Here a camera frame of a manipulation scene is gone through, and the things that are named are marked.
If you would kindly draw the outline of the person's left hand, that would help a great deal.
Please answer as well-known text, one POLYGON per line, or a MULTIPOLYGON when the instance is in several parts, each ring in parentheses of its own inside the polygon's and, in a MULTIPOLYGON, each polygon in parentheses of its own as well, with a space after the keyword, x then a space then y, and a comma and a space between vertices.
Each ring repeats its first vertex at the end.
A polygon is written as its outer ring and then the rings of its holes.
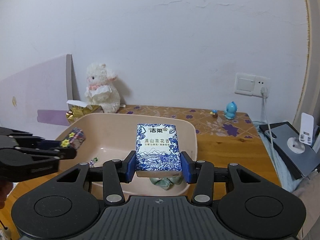
POLYGON ((0 209, 3 209, 5 206, 5 201, 7 199, 8 194, 13 189, 13 183, 1 179, 0 181, 0 209))

